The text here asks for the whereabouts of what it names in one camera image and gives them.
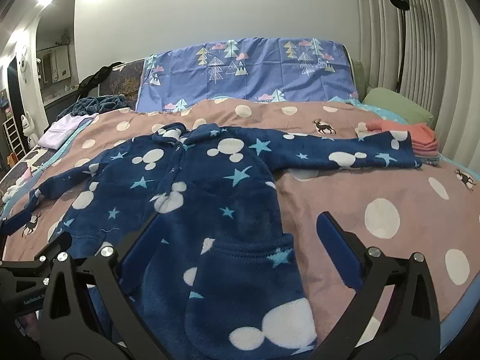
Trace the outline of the black garment on headboard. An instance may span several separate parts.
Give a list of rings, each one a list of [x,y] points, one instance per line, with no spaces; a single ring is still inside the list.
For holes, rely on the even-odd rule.
[[[100,86],[101,83],[103,83],[103,81],[109,77],[112,70],[121,64],[123,64],[123,62],[114,62],[110,65],[101,67],[94,74],[87,76],[82,82],[80,82],[77,89],[70,93],[70,97],[74,98],[75,100],[87,98],[89,93]]]

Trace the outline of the purple tree print pillow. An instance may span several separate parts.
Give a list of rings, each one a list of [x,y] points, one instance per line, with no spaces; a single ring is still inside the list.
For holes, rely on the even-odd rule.
[[[136,110],[185,111],[204,99],[310,102],[358,95],[344,45],[312,38],[208,42],[145,59]]]

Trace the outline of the pink polka dot duvet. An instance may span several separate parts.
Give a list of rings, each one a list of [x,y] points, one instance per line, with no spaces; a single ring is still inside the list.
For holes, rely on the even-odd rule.
[[[185,111],[137,113],[123,108],[98,115],[70,147],[55,156],[43,149],[26,158],[28,180],[17,182],[6,206],[8,215],[27,203],[29,191],[51,176],[85,164],[103,150],[130,138],[180,122],[193,129],[220,126],[275,128],[297,133],[353,138],[377,115],[342,102],[254,103],[240,99],[203,100]],[[449,345],[479,327],[479,175],[442,159],[418,170],[365,170],[322,173],[289,170],[276,183],[281,220],[295,237],[295,249],[319,336],[326,336],[345,311],[353,292],[340,279],[313,226],[329,211],[364,243],[390,255],[422,252],[433,278],[441,319],[441,344]]]

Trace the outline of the dark teal blanket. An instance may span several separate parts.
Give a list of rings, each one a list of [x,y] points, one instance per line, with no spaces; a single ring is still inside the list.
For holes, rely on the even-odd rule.
[[[56,120],[59,121],[64,116],[91,116],[96,113],[103,114],[122,108],[128,108],[128,100],[123,94],[84,97],[61,111]]]

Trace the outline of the black floor lamp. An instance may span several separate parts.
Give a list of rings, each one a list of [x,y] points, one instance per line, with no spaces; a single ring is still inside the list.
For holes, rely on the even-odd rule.
[[[406,55],[406,14],[410,11],[410,0],[390,0],[390,3],[400,13],[400,64],[398,69],[397,81],[395,85],[395,91],[400,92],[402,79],[404,74],[404,64]]]

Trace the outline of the white ladder rack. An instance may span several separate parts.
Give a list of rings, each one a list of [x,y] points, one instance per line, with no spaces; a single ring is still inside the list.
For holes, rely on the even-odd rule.
[[[2,124],[10,154],[17,160],[21,160],[26,155],[23,142],[20,138],[18,128],[13,117],[9,117]]]

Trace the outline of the stack of folded pink clothes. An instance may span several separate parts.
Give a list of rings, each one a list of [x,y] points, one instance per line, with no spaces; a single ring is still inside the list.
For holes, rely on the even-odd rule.
[[[355,128],[358,138],[377,133],[390,132],[393,136],[391,146],[397,149],[400,141],[410,136],[412,149],[423,164],[438,166],[440,162],[439,143],[435,132],[427,124],[400,124],[395,121],[376,119],[360,122]]]

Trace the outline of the navy star fleece pajama top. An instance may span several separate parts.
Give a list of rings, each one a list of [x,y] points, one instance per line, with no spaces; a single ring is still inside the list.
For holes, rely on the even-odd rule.
[[[44,201],[82,190],[49,244],[69,233],[42,308],[1,310],[1,344],[24,359],[419,359],[405,322],[424,262],[364,246],[364,284],[318,340],[274,176],[287,169],[414,169],[410,136],[334,139],[183,124],[137,136],[53,176],[1,223],[11,234]],[[120,287],[120,243],[158,213],[160,242],[137,288]]]

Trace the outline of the green pillow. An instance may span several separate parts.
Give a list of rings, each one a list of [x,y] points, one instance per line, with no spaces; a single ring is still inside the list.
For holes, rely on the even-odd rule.
[[[363,104],[393,112],[411,125],[424,123],[432,127],[434,124],[434,116],[429,111],[388,88],[372,88]]]

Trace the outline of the folded lavender cloth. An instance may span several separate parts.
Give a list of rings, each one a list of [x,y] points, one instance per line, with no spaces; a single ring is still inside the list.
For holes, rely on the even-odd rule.
[[[47,129],[47,131],[38,140],[38,145],[42,148],[58,150],[67,139],[77,130],[77,128],[86,120],[90,119],[90,115],[67,114]]]

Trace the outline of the grey curtain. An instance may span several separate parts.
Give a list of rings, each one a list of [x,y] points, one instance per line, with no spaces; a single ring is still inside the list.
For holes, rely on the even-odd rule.
[[[400,13],[390,0],[358,3],[367,81],[393,89]],[[410,0],[400,93],[433,115],[446,157],[479,170],[479,17],[468,0]]]

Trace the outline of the brown patterned headboard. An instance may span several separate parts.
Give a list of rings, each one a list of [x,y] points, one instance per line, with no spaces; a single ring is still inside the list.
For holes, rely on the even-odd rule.
[[[101,96],[123,94],[128,107],[133,110],[137,103],[144,62],[145,59],[142,58],[115,66],[99,85],[98,94]]]

